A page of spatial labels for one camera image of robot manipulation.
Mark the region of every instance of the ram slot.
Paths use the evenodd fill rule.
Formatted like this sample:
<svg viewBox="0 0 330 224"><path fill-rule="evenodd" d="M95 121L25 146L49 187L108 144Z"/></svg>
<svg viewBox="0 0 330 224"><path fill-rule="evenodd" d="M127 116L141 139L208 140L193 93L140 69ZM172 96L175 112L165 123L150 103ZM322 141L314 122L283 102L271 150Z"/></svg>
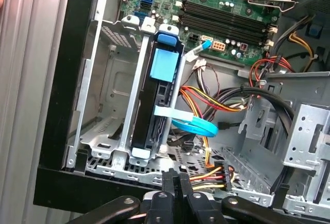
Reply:
<svg viewBox="0 0 330 224"><path fill-rule="evenodd" d="M262 45L267 38L266 34L253 33L245 29L230 27L225 24L204 20L189 15L185 15L181 21L183 26L209 32L224 38L235 39L248 44Z"/></svg>
<svg viewBox="0 0 330 224"><path fill-rule="evenodd" d="M258 27L260 29L268 28L268 24L265 24L261 21L249 19L249 18L242 17L242 16L239 16L236 14L232 14L227 11L218 10L218 9L215 9L212 7L203 6L200 4L193 3L193 2L187 2L185 4L184 8L185 8L185 12L190 13L190 14L198 13L199 11L204 11L204 13L209 13L207 19L211 19L211 20L215 20L215 21L218 18L223 18L228 21L232 21L234 23L237 22L240 24L245 24L248 27Z"/></svg>
<svg viewBox="0 0 330 224"><path fill-rule="evenodd" d="M205 11L202 9L194 10L194 11L191 11L191 9L186 9L186 14L190 14L195 17L199 17L199 18L203 18L203 19L217 21L219 23L227 24L230 26L238 27L238 28L248 29L250 31L255 31L255 32L259 32L259 33L264 33L267 30L264 24L257 26L254 24L250 24L249 22L237 19L236 17L228 18L225 16L221 16L217 13L213 13L211 11Z"/></svg>

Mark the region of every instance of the yellow cable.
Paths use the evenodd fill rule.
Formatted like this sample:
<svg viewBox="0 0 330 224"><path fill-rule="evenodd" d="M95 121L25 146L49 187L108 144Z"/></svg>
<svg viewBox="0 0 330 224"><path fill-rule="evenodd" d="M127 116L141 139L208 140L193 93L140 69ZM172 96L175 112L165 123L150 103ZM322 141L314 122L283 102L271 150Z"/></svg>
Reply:
<svg viewBox="0 0 330 224"><path fill-rule="evenodd" d="M191 108L191 110L193 111L195 116L199 116L198 115L198 111L195 108L192 99L190 98L190 95L188 95L186 92L184 92L183 90L180 89L180 92L182 93L182 95L186 98L189 107ZM208 146L208 139L206 136L203 136L203 142L204 142L204 146L205 146L205 167L206 168L212 168L214 167L214 165L209 164L209 159L210 159L210 152L209 152L209 146Z"/></svg>
<svg viewBox="0 0 330 224"><path fill-rule="evenodd" d="M229 111L235 111L235 112L238 112L238 111L241 111L241 109L233 109L233 108L229 108L221 103L219 103L218 101L215 101L213 98L211 98L209 95L205 94L204 92L200 91L199 89L193 87L193 86L185 86L187 88L190 88L190 89L193 89L194 91L200 93L202 96L204 96L205 98L207 98L210 102L213 102L215 105L223 108L223 109L226 109L226 110L229 110Z"/></svg>
<svg viewBox="0 0 330 224"><path fill-rule="evenodd" d="M201 176L196 176L196 177L191 177L190 178L190 181L194 181L194 180L199 180L199 179L203 179L205 177L208 177L208 176L211 176L212 174L216 173L217 171L219 171L221 169L221 166L220 167L217 167L216 169L214 169L213 171L205 174L205 175L201 175Z"/></svg>
<svg viewBox="0 0 330 224"><path fill-rule="evenodd" d="M198 189L206 189L206 188L224 188L225 186L223 184L206 184L206 185L201 185L201 186L196 186L193 187L193 190L198 190Z"/></svg>
<svg viewBox="0 0 330 224"><path fill-rule="evenodd" d="M297 41L303 43L303 44L308 48L308 52L310 52L310 54L313 56L312 49L310 48L309 44L308 44L306 41L304 41L302 38L298 37L297 34L296 34L296 32L294 32L294 33L292 34L292 37L293 37L295 40L297 40Z"/></svg>
<svg viewBox="0 0 330 224"><path fill-rule="evenodd" d="M301 42L301 41L299 41L298 39L296 40L295 38L297 38L297 37L295 37L294 34L291 34L291 35L289 36L289 40L290 40L291 42L297 43L297 44L299 44L300 46L304 47L304 48L308 51L310 59L313 59L313 53L312 53L310 47L308 46L308 44L307 44L306 42L304 42L304 41Z"/></svg>

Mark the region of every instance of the blue sata port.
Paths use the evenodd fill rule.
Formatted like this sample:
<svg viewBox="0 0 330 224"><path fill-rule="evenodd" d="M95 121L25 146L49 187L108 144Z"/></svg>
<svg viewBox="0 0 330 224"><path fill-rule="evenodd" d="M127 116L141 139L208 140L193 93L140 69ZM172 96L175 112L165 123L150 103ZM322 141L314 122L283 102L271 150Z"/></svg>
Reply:
<svg viewBox="0 0 330 224"><path fill-rule="evenodd" d="M140 6L146 9L150 9L154 0L140 0Z"/></svg>
<svg viewBox="0 0 330 224"><path fill-rule="evenodd" d="M148 17L148 13L141 12L141 11L135 11L134 16L137 16L140 19L140 24L143 23L143 20L145 17Z"/></svg>

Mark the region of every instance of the motherboard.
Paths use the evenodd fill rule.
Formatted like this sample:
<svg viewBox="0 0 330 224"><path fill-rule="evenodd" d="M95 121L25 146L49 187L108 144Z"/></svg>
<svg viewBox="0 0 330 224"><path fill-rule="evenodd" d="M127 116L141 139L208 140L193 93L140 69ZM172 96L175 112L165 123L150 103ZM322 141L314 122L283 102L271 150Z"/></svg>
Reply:
<svg viewBox="0 0 330 224"><path fill-rule="evenodd" d="M269 49L279 11L246 0L122 0L120 16L136 15L176 25L186 51L203 41L212 46L203 56L252 65Z"/></svg>

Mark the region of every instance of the black plastic handle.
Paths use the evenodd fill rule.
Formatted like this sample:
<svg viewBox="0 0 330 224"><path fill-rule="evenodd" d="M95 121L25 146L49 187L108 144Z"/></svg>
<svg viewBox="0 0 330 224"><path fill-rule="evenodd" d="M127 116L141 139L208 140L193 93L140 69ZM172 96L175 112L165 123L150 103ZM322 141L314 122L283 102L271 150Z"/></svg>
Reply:
<svg viewBox="0 0 330 224"><path fill-rule="evenodd" d="M282 215L241 197L226 197L221 201L222 213L253 224L302 224L293 217Z"/></svg>
<svg viewBox="0 0 330 224"><path fill-rule="evenodd" d="M122 196L92 210L67 224L106 224L125 220L139 212L140 200L136 197Z"/></svg>

